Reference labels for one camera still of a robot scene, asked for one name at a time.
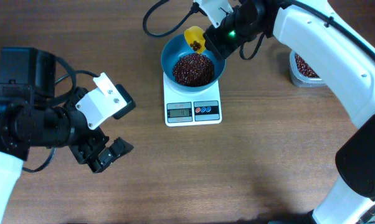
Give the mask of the yellow measuring scoop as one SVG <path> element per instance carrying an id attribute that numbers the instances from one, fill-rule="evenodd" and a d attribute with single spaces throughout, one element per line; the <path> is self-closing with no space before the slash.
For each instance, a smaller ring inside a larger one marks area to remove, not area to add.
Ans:
<path id="1" fill-rule="evenodd" d="M 203 35 L 204 30 L 198 26 L 192 26 L 184 31 L 184 38 L 188 46 L 197 54 L 202 54 L 206 49 Z"/>

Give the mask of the red beans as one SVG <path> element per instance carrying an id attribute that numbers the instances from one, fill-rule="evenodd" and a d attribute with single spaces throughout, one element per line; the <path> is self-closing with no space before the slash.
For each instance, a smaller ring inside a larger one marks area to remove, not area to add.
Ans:
<path id="1" fill-rule="evenodd" d="M 203 54 L 191 53 L 180 57 L 173 67 L 175 81 L 183 86 L 204 86 L 210 84 L 214 76 L 214 63 Z"/>

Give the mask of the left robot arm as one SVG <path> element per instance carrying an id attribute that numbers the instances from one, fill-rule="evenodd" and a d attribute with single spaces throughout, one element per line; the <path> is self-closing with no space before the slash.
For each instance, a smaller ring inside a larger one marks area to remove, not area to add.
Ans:
<path id="1" fill-rule="evenodd" d="M 106 119 L 120 119 L 135 108 L 124 87 L 102 73 L 93 75 L 93 90 L 73 84 L 56 95 L 58 65 L 75 81 L 78 70 L 52 53 L 33 47 L 1 50 L 0 223 L 30 148 L 46 147 L 55 153 L 68 147 L 76 161 L 95 174 L 133 148 L 121 138 L 110 141 L 100 129 Z"/>

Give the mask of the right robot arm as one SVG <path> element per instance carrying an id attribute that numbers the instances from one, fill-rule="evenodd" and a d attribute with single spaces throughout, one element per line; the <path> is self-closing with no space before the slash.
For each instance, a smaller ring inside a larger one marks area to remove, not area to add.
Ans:
<path id="1" fill-rule="evenodd" d="M 296 52 L 340 100 L 357 131 L 338 150 L 339 176 L 319 206 L 298 223 L 375 219 L 375 48 L 327 1 L 199 1 L 211 21 L 205 46 L 225 59 L 246 42 L 274 37 Z"/>

